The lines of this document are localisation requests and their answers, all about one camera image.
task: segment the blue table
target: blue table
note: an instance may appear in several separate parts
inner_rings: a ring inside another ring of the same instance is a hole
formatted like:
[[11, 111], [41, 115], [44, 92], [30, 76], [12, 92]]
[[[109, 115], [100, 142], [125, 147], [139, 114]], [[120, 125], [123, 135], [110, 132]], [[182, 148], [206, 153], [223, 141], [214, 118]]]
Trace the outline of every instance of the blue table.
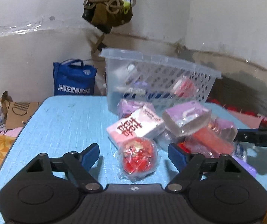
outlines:
[[[215, 104], [205, 104], [213, 114], [231, 120], [238, 128], [246, 126]], [[108, 111], [106, 97], [54, 96], [39, 107], [9, 151], [0, 168], [0, 189], [32, 158], [41, 152], [49, 157], [61, 157], [69, 151], [81, 152], [91, 143], [100, 146], [100, 158], [90, 173], [104, 187], [107, 183], [126, 183], [117, 177], [118, 163], [114, 158], [115, 147], [108, 139], [106, 128], [117, 121]], [[256, 179], [267, 190], [267, 148], [251, 147], [249, 163], [258, 170]], [[160, 151], [161, 161], [157, 171], [138, 183], [161, 183], [163, 187], [178, 173], [167, 157]], [[4, 223], [0, 214], [0, 223]]]

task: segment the plastic basket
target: plastic basket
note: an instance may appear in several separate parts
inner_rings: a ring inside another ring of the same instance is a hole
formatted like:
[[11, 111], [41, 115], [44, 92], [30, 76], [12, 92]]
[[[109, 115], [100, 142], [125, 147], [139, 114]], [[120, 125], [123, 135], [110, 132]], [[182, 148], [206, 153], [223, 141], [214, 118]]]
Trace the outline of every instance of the plastic basket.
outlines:
[[[215, 78], [221, 78], [220, 71], [167, 56], [112, 48], [103, 49], [100, 56], [106, 60], [108, 108], [114, 114], [122, 98], [151, 102], [159, 112], [185, 101], [203, 103]], [[183, 77], [196, 87], [189, 97], [172, 92]]]

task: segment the blue tote bag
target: blue tote bag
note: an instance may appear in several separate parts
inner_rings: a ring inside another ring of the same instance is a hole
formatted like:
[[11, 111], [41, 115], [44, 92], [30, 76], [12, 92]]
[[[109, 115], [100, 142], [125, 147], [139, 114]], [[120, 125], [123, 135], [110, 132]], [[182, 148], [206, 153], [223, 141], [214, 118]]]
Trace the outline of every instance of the blue tote bag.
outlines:
[[[81, 65], [73, 65], [77, 62], [81, 62]], [[84, 65], [80, 59], [55, 62], [54, 95], [93, 95], [96, 72], [96, 68]]]

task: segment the white wall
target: white wall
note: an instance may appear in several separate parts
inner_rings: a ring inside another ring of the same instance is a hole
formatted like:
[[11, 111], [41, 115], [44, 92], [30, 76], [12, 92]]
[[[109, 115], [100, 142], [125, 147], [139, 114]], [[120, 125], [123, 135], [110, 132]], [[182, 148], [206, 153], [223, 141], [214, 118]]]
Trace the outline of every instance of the white wall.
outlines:
[[267, 68], [267, 0], [191, 0], [185, 44]]
[[[113, 28], [107, 46], [176, 56], [172, 43], [184, 41], [189, 2], [137, 0], [131, 22]], [[54, 61], [91, 58], [100, 33], [82, 13], [83, 0], [0, 0], [0, 96], [42, 101], [53, 94]], [[101, 85], [105, 64], [94, 64]]]

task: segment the silver screw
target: silver screw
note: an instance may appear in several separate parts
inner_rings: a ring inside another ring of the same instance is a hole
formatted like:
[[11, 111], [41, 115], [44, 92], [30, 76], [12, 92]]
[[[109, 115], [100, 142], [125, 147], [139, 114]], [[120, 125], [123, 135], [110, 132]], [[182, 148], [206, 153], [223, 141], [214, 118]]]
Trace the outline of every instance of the silver screw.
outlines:
[[173, 192], [180, 191], [182, 189], [182, 186], [180, 184], [169, 184], [168, 189]]
[[86, 189], [90, 190], [90, 191], [95, 191], [98, 190], [100, 188], [100, 185], [98, 183], [89, 183], [86, 184]]

